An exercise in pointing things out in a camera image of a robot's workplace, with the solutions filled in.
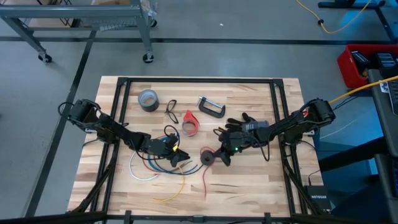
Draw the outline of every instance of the red tape roll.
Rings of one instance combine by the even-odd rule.
[[[194,126],[194,129],[192,131],[186,131],[184,129],[184,125],[187,123],[192,123]],[[182,123],[182,131],[186,136],[194,136],[198,132],[199,128],[199,121],[196,119],[196,117],[193,115],[193,113],[190,110],[187,110],[187,113],[185,113],[185,116],[183,118],[183,123]]]

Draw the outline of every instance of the metal rack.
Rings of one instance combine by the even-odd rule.
[[[81,18],[89,19],[109,19],[117,20],[133,20],[135,23],[117,27],[112,30],[121,29],[137,29],[140,32],[142,42],[146,53],[142,57],[145,63],[154,61],[152,43],[150,41],[149,27],[154,27],[157,21],[148,16],[142,9],[140,0],[130,0],[130,5],[87,5],[73,6],[66,5],[1,5],[0,17],[6,22],[21,38],[24,39],[31,47],[39,53],[39,59],[45,63],[52,61],[52,57],[42,47],[40,41],[34,37],[36,30],[101,30],[101,27],[91,26],[83,27]],[[73,22],[61,19],[69,27],[59,28],[35,28],[28,27],[20,18],[74,18]]]

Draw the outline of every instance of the cart wheel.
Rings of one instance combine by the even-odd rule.
[[[148,54],[144,54],[144,56],[142,56],[142,60],[145,63],[152,63],[154,61],[154,56],[150,54],[150,57],[148,58]]]
[[[44,63],[50,63],[50,62],[52,62],[52,57],[49,56],[49,55],[45,55],[44,60],[43,60],[42,56],[40,56],[40,55],[38,56],[38,58],[39,58],[39,60],[41,60],[41,61],[44,62]]]
[[[153,19],[151,22],[150,22],[150,26],[151,27],[155,27],[157,25],[157,21],[156,21],[156,19]]]

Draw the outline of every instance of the yellow wire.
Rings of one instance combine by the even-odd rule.
[[[341,100],[342,98],[344,98],[344,97],[346,97],[346,96],[348,96],[348,95],[351,95],[351,94],[353,94],[353,93],[356,93],[357,91],[361,91],[361,90],[363,90],[363,89],[365,89],[365,88],[369,88],[369,87],[375,86],[375,85],[377,85],[377,84],[384,83],[384,82],[389,82],[389,81],[393,81],[393,80],[396,80],[396,79],[398,79],[398,75],[397,75],[397,76],[394,76],[394,77],[391,77],[391,78],[387,78],[387,79],[385,79],[385,80],[380,80],[380,81],[377,81],[377,82],[374,82],[374,83],[370,83],[370,84],[367,84],[367,85],[365,85],[365,86],[361,86],[361,87],[359,87],[359,88],[356,88],[355,90],[349,91],[349,92],[347,92],[347,93],[345,93],[345,94],[343,94],[343,95],[337,97],[336,99],[334,99],[334,100],[332,100],[332,101],[329,101],[329,104],[332,104],[332,103],[334,103],[334,102],[336,102],[336,101],[338,101],[338,100]]]
[[[181,185],[181,188],[180,188],[180,190],[179,190],[175,195],[173,195],[173,196],[171,196],[171,197],[169,197],[169,198],[167,198],[167,199],[155,199],[155,198],[152,198],[152,200],[154,200],[155,202],[166,202],[166,201],[168,201],[168,200],[172,200],[173,198],[177,197],[177,196],[181,193],[182,189],[184,188],[184,185],[185,185],[185,176],[182,175],[182,185]]]
[[[311,11],[311,9],[307,8],[306,6],[304,6],[299,0],[296,0],[296,1],[297,1],[297,3],[299,3],[305,10],[307,10],[308,12],[311,12],[311,13],[318,19],[318,21],[321,20],[321,19],[319,18],[319,16],[318,16],[315,12]],[[336,30],[336,31],[331,32],[331,31],[328,31],[328,30],[325,28],[325,26],[323,25],[323,23],[321,23],[322,29],[323,29],[326,33],[328,33],[328,34],[335,34],[335,33],[337,33],[337,32],[342,31],[343,29],[347,28],[351,23],[353,23],[353,22],[362,14],[362,12],[368,7],[368,5],[371,3],[371,1],[372,1],[372,0],[369,0],[368,3],[366,3],[366,5],[362,8],[362,10],[360,10],[360,12],[358,13],[358,15],[356,15],[351,21],[349,21],[349,22],[348,22],[346,25],[344,25],[342,28],[340,28],[340,29],[338,29],[338,30]]]

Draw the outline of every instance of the black glove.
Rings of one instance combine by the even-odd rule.
[[[225,127],[228,129],[229,132],[244,132],[248,133],[251,130],[261,128],[261,127],[268,127],[269,123],[268,121],[256,121],[254,118],[250,117],[247,113],[242,113],[242,117],[244,122],[238,121],[233,118],[228,118],[227,122],[228,124],[225,125]]]

